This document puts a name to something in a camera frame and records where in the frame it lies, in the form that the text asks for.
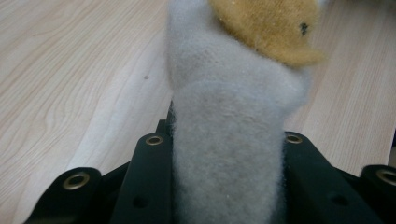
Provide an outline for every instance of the gray plush fabric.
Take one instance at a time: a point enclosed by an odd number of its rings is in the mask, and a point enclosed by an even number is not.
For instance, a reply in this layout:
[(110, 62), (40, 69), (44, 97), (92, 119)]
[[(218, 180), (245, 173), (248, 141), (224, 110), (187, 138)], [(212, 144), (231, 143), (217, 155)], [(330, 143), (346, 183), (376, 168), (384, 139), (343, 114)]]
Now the gray plush fabric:
[(271, 222), (284, 202), (282, 126), (308, 71), (227, 35), (206, 0), (170, 1), (168, 39), (179, 223)]

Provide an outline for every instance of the fuzzy fabric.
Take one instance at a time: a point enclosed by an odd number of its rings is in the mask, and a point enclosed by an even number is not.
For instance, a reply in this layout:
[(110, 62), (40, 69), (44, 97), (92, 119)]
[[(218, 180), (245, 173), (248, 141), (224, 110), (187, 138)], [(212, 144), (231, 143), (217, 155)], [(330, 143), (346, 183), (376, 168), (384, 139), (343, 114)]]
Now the fuzzy fabric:
[(308, 71), (238, 42), (206, 0), (171, 0), (167, 31), (177, 221), (279, 223), (282, 125)]
[(323, 58), (308, 36), (318, 21), (317, 0), (209, 0), (225, 28), (249, 47), (289, 66)]

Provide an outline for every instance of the screw hole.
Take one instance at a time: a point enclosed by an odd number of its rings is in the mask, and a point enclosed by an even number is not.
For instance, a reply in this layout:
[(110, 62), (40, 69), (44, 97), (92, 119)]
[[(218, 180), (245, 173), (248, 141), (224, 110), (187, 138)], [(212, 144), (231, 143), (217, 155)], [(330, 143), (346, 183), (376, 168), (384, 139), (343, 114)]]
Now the screw hole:
[(88, 181), (90, 181), (90, 176), (87, 173), (78, 172), (74, 175), (69, 176), (64, 181), (64, 189), (67, 190), (80, 189), (84, 187), (88, 183)]
[(149, 206), (149, 200), (144, 197), (136, 196), (134, 198), (134, 207), (136, 208), (146, 208)]
[(338, 193), (330, 193), (329, 195), (328, 195), (328, 198), (329, 198), (329, 200), (332, 202), (332, 203), (334, 203), (334, 204), (336, 204), (336, 205), (340, 205), (340, 206), (348, 206), (349, 205), (349, 201), (347, 200), (347, 198), (346, 197), (344, 197), (343, 195), (341, 195), (341, 194), (338, 194)]
[(381, 169), (376, 172), (376, 176), (378, 176), (382, 181), (392, 186), (396, 186), (396, 174), (394, 172)]
[(286, 136), (286, 141), (293, 143), (293, 144), (301, 144), (303, 142), (303, 139), (297, 135), (288, 134)]
[(157, 146), (163, 142), (163, 138), (160, 136), (151, 136), (150, 138), (146, 139), (146, 144), (149, 146)]

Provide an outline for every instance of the plush toy eye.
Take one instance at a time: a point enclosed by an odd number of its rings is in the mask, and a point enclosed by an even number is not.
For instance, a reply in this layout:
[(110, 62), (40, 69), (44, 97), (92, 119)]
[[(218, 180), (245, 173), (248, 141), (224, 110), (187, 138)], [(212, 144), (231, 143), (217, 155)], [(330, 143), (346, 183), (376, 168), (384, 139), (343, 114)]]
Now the plush toy eye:
[(306, 33), (308, 33), (308, 25), (305, 22), (300, 24), (300, 29), (301, 35), (306, 35)]

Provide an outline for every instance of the light wood grain surface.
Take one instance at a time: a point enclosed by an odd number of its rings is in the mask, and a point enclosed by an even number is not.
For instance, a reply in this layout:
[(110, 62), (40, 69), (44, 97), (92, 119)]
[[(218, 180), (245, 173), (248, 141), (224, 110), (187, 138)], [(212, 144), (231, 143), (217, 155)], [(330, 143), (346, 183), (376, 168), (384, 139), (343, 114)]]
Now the light wood grain surface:
[[(131, 159), (165, 118), (164, 0), (0, 0), (0, 223), (22, 223), (66, 170)], [(396, 13), (330, 3), (310, 100), (286, 124), (333, 165), (386, 163), (396, 122)]]

